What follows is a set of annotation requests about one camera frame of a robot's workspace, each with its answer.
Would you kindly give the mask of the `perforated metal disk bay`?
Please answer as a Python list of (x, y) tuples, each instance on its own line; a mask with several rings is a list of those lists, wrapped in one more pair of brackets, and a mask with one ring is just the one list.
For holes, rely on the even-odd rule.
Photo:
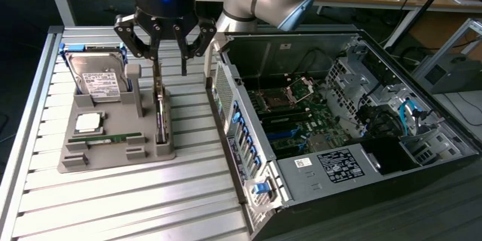
[(362, 64), (356, 63), (356, 68), (350, 66), (349, 57), (336, 60), (334, 66), (326, 77), (328, 106), (333, 116), (340, 116), (352, 124), (360, 124), (357, 113), (362, 106), (376, 106), (376, 100), (368, 95), (379, 80), (368, 77), (369, 72), (360, 73)]

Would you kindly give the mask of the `black slanted pole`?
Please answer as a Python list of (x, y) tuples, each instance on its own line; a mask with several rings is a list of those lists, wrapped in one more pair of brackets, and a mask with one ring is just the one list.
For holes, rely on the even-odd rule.
[(417, 8), (413, 12), (413, 15), (407, 15), (404, 20), (401, 21), (400, 26), (396, 28), (393, 35), (385, 43), (384, 48), (388, 52), (395, 52), (404, 38), (411, 32), (411, 29), (416, 25), (417, 21), (423, 18), (425, 12), (432, 7), (432, 4), (436, 0), (427, 0), (425, 4)]

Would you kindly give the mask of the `CPU socket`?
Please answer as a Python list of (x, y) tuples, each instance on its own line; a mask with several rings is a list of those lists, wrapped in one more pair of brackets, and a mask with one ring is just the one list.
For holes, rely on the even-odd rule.
[(284, 89), (266, 89), (264, 91), (264, 100), (269, 109), (292, 106), (292, 101), (289, 100)]

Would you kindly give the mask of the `grey metal cabinet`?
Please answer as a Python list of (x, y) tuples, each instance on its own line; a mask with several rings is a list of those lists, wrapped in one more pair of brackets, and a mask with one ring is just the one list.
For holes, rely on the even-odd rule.
[(482, 91), (482, 61), (463, 53), (436, 53), (424, 59), (413, 77), (432, 94)]

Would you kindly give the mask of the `silver CPU chip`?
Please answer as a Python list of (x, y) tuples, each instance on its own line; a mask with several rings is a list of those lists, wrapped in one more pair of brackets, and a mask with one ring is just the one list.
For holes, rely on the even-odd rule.
[(75, 134), (99, 132), (102, 120), (102, 114), (98, 112), (81, 114), (75, 122)]

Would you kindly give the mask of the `grey chipset heatsink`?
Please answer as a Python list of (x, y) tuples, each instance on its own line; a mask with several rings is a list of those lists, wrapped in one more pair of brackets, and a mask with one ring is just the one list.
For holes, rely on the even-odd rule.
[(309, 148), (312, 152), (321, 152), (333, 149), (332, 141), (324, 134), (317, 134), (309, 138)]

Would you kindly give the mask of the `slim graphics card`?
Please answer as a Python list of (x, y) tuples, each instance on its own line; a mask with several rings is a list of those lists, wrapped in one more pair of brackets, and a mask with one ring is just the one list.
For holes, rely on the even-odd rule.
[(165, 112), (165, 91), (161, 74), (161, 63), (158, 59), (154, 61), (154, 101), (157, 107), (157, 142), (158, 144), (168, 143), (168, 128), (166, 128), (166, 112)]

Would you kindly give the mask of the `grey power supply unit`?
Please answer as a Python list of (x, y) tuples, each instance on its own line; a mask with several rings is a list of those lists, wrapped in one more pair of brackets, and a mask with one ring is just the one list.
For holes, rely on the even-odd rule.
[(278, 166), (297, 204), (383, 180), (381, 164), (361, 144), (281, 159)]

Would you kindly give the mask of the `grey parts rack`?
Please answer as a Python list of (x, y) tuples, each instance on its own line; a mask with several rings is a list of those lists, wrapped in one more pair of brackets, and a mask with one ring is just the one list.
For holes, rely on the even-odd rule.
[[(58, 162), (61, 173), (107, 169), (176, 158), (170, 93), (164, 87), (168, 143), (158, 144), (154, 86), (146, 90), (140, 87), (141, 65), (129, 64), (125, 74), (132, 80), (133, 90), (121, 94), (121, 101), (95, 103), (89, 95), (74, 95), (66, 138)], [(83, 113), (95, 112), (101, 113), (103, 118), (101, 131), (75, 134), (78, 116)], [(142, 133), (144, 135), (129, 137), (128, 142), (123, 143), (97, 145), (87, 145), (86, 142), (69, 143), (71, 138), (128, 133)]]

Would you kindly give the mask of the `blue expansion slot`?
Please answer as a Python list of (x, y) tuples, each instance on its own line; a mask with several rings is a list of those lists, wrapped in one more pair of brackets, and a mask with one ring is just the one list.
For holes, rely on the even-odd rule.
[(297, 135), (298, 131), (300, 131), (298, 129), (293, 129), (282, 132), (273, 132), (273, 133), (268, 133), (266, 136), (270, 141), (274, 141), (278, 139), (293, 138)]

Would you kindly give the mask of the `aluminium profile frame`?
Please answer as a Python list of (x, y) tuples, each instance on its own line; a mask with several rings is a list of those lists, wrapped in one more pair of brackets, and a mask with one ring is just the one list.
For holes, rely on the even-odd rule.
[(477, 51), (482, 52), (482, 18), (469, 18), (441, 46), (435, 57), (441, 58), (447, 54), (456, 53), (476, 57)]

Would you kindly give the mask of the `green RAM stick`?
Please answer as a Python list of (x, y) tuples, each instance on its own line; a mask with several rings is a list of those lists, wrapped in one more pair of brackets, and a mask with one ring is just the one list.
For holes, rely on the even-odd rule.
[(83, 137), (83, 138), (71, 138), (69, 140), (69, 143), (86, 142), (87, 145), (123, 143), (128, 142), (129, 137), (138, 137), (142, 135), (144, 135), (142, 133), (128, 133), (128, 134), (101, 135), (101, 136)]

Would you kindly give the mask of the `open black PC case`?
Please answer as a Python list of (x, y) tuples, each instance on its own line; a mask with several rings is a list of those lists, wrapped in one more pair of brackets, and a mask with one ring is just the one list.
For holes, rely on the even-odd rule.
[[(379, 80), (352, 140), (381, 164), (383, 180), (297, 204), (281, 175), (248, 88), (258, 80), (310, 77), (326, 86), (336, 60), (349, 57)], [(272, 239), (482, 241), (482, 91), (432, 94), (373, 37), (352, 25), (282, 32), (220, 32), (208, 52), (208, 83), (221, 143), (252, 241)], [(254, 194), (256, 183), (270, 192)]]

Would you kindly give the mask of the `silver hard disk drive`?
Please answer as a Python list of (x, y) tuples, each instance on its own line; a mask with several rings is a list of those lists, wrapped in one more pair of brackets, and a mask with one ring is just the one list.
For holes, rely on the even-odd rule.
[(121, 51), (69, 52), (67, 64), (79, 95), (89, 95), (95, 103), (121, 101), (121, 94), (129, 91)]
[[(125, 55), (125, 62), (126, 65), (129, 64), (128, 61), (128, 49), (123, 43), (121, 43), (118, 46), (114, 47), (101, 47), (101, 46), (87, 46), (86, 44), (79, 44), (79, 45), (67, 45), (66, 43), (62, 43), (59, 46), (59, 55), (63, 58), (63, 61), (67, 65), (69, 68), (69, 64), (67, 64), (67, 53), (69, 52), (87, 52), (87, 51), (121, 51)], [(129, 83), (129, 91), (132, 91), (132, 82), (130, 79), (128, 79), (128, 83)]]

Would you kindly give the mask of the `metal socket cover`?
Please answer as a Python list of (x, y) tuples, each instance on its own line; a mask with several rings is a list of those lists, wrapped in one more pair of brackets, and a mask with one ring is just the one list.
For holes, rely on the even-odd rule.
[(289, 100), (297, 104), (314, 94), (314, 85), (306, 77), (301, 77), (286, 87)]

